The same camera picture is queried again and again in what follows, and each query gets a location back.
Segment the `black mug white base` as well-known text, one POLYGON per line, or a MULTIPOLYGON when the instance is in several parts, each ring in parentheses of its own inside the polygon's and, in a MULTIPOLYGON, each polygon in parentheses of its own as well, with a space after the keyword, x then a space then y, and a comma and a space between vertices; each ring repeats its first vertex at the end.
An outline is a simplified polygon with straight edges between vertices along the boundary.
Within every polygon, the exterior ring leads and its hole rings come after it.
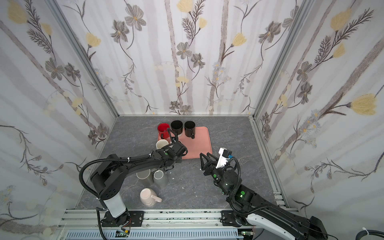
POLYGON ((183 133, 183 128, 184 128, 184 124, 182 121, 175 120, 171 122, 171 129, 178 136, 183 133))

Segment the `red mug black handle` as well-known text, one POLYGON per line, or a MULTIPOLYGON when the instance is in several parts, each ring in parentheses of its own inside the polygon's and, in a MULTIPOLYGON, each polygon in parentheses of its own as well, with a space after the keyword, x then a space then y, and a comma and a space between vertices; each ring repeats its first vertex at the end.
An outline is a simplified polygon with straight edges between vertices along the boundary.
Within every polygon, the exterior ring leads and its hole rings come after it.
POLYGON ((170 134, 168 132, 168 129, 170 128, 170 125, 167 123, 161 123, 158 125, 158 136, 160 139, 167 139, 170 137, 170 134))

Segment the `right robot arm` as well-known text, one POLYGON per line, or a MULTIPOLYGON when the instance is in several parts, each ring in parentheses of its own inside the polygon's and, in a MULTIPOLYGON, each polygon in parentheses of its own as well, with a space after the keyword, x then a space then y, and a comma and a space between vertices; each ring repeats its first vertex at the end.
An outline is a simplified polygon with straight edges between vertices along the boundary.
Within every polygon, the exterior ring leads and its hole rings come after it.
POLYGON ((243 185, 239 160, 231 153, 225 153, 225 157, 226 163, 219 167, 219 158, 201 153, 201 169, 227 197, 236 226, 260 227, 284 240, 327 240, 331 237, 320 219, 293 214, 243 185))

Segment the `pink mug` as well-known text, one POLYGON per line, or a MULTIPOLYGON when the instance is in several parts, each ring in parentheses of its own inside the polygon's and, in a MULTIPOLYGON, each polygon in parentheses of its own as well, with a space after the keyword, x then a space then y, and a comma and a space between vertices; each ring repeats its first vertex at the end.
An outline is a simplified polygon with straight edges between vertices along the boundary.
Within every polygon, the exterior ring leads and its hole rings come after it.
POLYGON ((156 203, 161 203, 163 201, 163 199, 158 197, 157 194, 149 188, 145 188, 140 192, 140 200, 147 207, 152 207, 156 203))

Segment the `light grey mug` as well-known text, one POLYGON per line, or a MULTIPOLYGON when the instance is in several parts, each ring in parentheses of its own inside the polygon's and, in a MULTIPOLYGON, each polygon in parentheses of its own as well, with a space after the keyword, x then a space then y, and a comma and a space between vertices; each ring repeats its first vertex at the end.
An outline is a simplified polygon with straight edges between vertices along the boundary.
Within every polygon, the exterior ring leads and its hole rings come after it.
POLYGON ((169 183, 169 178, 167 173, 162 170, 155 171, 153 175, 153 179, 154 179, 154 183, 161 189, 165 188, 169 183))

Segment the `black mug white rim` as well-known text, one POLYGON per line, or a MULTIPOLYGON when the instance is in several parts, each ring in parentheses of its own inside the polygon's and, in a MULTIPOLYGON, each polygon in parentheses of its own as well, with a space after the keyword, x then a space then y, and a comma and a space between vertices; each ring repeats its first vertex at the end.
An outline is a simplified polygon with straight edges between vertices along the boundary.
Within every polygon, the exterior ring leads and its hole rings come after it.
POLYGON ((188 138, 194 139, 196 136, 196 124, 193 121, 186 121, 184 124, 185 135, 188 138))

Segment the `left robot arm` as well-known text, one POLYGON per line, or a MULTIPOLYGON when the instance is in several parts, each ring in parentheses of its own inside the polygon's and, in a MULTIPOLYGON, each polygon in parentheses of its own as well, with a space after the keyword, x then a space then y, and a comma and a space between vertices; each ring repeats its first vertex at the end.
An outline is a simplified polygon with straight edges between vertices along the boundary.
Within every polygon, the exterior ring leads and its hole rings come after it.
POLYGON ((167 169, 180 163, 188 153, 187 147, 174 135, 166 146, 137 157, 118 157, 116 154, 86 163, 79 171, 79 182, 85 190, 100 201, 96 208, 98 228, 102 239, 106 239, 103 227, 124 228, 132 224, 131 214, 121 196, 125 179, 133 174, 152 169, 167 169))

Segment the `white ribbed mug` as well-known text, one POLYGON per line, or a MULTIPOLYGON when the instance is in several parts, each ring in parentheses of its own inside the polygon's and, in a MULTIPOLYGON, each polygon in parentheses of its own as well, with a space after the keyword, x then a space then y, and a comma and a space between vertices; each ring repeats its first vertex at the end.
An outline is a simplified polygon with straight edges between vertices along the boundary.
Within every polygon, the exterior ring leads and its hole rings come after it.
POLYGON ((165 147, 165 146, 167 146, 169 144, 170 143, 167 140, 165 140, 165 139, 158 140, 156 142, 156 149, 159 150, 159 149, 161 149, 161 148, 163 148, 163 147, 165 147))

